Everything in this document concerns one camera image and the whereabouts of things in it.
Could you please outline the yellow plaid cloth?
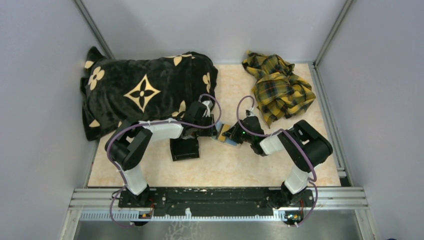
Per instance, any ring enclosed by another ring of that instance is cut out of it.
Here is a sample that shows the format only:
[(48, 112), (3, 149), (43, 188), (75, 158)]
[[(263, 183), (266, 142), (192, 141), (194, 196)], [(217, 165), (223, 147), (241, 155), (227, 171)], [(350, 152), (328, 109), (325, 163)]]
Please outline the yellow plaid cloth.
[(248, 50), (242, 66), (256, 79), (251, 91), (268, 127), (304, 114), (317, 98), (312, 85), (294, 73), (295, 64), (277, 54)]

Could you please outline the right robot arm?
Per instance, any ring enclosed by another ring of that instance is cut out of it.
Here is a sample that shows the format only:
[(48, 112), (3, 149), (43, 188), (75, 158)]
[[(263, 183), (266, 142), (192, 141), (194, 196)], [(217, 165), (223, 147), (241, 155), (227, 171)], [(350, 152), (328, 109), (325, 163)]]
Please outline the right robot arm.
[(301, 203), (308, 185), (317, 181), (315, 168), (333, 153), (330, 142), (307, 121), (300, 120), (291, 128), (265, 134), (256, 116), (248, 116), (221, 133), (236, 144), (249, 143), (253, 152), (265, 157), (286, 152), (294, 165), (278, 193), (269, 197), (273, 208)]

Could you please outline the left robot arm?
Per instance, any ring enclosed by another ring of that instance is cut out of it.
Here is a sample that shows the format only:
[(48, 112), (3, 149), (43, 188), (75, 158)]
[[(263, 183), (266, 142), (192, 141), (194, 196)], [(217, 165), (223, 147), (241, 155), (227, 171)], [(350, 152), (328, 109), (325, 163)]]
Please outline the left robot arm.
[(169, 140), (173, 161), (200, 157), (199, 137), (217, 134), (211, 100), (195, 101), (183, 113), (166, 120), (126, 119), (107, 141), (107, 158), (124, 181), (123, 192), (138, 207), (149, 203), (149, 185), (141, 170), (142, 158), (150, 143)]

